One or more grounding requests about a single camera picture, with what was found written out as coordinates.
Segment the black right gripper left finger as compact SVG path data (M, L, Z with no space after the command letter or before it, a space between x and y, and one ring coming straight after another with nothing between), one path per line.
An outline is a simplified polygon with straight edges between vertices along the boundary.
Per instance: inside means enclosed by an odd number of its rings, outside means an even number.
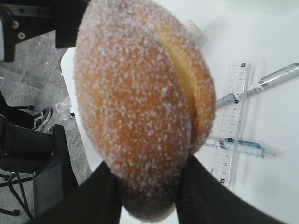
M118 224L121 218L118 180L102 162L66 199L31 224Z

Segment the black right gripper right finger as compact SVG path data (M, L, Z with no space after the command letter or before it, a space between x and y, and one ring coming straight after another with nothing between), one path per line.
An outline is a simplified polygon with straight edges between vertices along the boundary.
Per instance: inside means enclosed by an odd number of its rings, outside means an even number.
M217 181L190 156L182 171L176 198L180 224L279 224Z

